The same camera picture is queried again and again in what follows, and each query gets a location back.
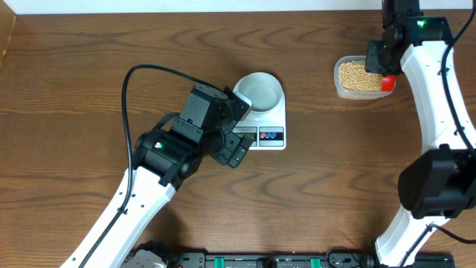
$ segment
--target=white kitchen scale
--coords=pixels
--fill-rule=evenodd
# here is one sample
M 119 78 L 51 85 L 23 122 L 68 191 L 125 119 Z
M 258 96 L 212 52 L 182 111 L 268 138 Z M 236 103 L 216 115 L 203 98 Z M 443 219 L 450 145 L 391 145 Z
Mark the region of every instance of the white kitchen scale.
M 233 91 L 251 101 L 250 112 L 233 132 L 253 140 L 250 150 L 284 150 L 286 100 L 280 82 L 270 74 L 257 72 L 242 78 Z

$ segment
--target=yellow grains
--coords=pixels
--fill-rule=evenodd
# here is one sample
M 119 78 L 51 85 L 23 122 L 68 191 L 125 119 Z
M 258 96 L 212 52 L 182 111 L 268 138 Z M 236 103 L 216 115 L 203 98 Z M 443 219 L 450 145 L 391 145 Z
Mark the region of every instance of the yellow grains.
M 366 92 L 382 90 L 382 76 L 367 73 L 363 64 L 342 63 L 339 66 L 339 82 L 349 90 Z

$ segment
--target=clear plastic bin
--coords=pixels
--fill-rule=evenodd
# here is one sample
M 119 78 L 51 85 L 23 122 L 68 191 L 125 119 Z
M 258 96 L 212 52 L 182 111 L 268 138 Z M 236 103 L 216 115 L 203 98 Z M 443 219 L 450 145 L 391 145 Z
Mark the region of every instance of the clear plastic bin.
M 391 92 L 362 92 L 356 90 L 345 89 L 339 81 L 339 67 L 342 63 L 365 64 L 365 56 L 346 56 L 340 59 L 334 68 L 334 83 L 337 88 L 337 95 L 349 100 L 375 100 L 388 96 Z

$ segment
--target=green connector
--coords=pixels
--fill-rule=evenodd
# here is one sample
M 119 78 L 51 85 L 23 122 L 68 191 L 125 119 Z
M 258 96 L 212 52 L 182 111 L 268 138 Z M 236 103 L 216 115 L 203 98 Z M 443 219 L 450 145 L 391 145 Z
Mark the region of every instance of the green connector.
M 312 258 L 311 259 L 311 268 L 321 268 L 321 259 L 320 258 Z
M 224 258 L 215 258 L 215 268 L 225 268 L 225 259 Z

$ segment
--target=container of beans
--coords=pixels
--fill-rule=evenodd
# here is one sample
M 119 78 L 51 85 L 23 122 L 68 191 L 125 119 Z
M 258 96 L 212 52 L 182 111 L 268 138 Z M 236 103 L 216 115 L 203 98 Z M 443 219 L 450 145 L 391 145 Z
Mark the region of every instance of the container of beans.
M 382 76 L 365 71 L 365 56 L 347 56 L 334 68 L 337 95 L 350 100 L 374 100 L 388 96 L 392 91 L 382 91 Z

